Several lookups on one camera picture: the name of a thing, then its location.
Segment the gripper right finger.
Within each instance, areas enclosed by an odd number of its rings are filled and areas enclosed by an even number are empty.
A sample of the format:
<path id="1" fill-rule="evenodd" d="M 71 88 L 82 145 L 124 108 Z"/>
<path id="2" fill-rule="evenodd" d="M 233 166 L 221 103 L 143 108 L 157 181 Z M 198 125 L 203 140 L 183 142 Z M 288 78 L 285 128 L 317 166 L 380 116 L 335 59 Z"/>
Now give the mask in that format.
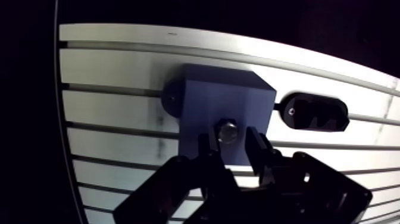
<path id="1" fill-rule="evenodd" d="M 246 128 L 245 152 L 258 177 L 250 193 L 255 217 L 268 223 L 357 223 L 373 198 L 305 152 L 284 156 L 255 127 Z"/>

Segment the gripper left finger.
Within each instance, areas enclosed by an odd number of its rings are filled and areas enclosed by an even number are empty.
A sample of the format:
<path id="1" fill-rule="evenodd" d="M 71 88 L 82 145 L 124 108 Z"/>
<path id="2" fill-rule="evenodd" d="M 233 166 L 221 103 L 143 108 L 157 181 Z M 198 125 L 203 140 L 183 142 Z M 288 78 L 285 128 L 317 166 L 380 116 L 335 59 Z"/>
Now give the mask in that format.
<path id="1" fill-rule="evenodd" d="M 185 223 L 228 221 L 240 188 L 221 158 L 216 127 L 198 136 L 198 150 L 194 159 L 178 155 L 162 165 L 114 209 L 115 223 L 167 223 L 196 188 L 204 202 Z"/>

